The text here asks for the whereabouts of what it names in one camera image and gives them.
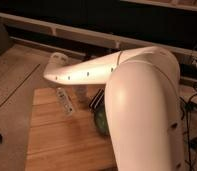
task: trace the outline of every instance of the wire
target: wire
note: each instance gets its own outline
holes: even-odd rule
[[[193,86],[193,88],[196,91],[196,93],[193,94],[192,96],[190,96],[187,102],[182,97],[180,97],[180,100],[182,101],[182,103],[185,104],[185,108],[183,108],[182,105],[181,105],[181,110],[182,110],[182,113],[183,113],[181,119],[183,120],[184,116],[186,116],[187,130],[186,130],[186,132],[183,133],[183,135],[187,134],[188,158],[189,158],[188,160],[189,161],[186,161],[186,163],[189,165],[189,171],[195,171],[194,166],[197,162],[197,151],[196,151],[195,158],[192,161],[191,146],[190,146],[191,111],[193,109],[193,107],[191,106],[191,102],[195,97],[197,97],[197,88],[195,86]]]

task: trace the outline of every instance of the green ball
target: green ball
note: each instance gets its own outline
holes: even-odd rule
[[[94,111],[94,122],[100,134],[110,135],[104,105],[100,105]]]

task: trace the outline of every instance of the gray floor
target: gray floor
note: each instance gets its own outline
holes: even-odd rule
[[[14,45],[0,57],[0,171],[23,171],[34,89],[49,87],[43,70],[50,53]],[[181,95],[193,94],[181,86]],[[192,137],[197,135],[197,113],[192,117]]]

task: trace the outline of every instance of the white cylinder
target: white cylinder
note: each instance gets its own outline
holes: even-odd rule
[[[150,59],[151,55],[156,61],[161,58],[154,53]],[[142,54],[121,63],[106,84],[105,107],[117,165],[119,171],[183,171],[179,75],[170,76],[175,71],[167,59],[169,65],[158,68],[147,58]]]

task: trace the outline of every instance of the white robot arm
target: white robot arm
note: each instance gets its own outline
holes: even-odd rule
[[[184,171],[179,65],[160,47],[126,50],[73,66],[54,53],[50,81],[106,84],[105,108],[120,171]]]

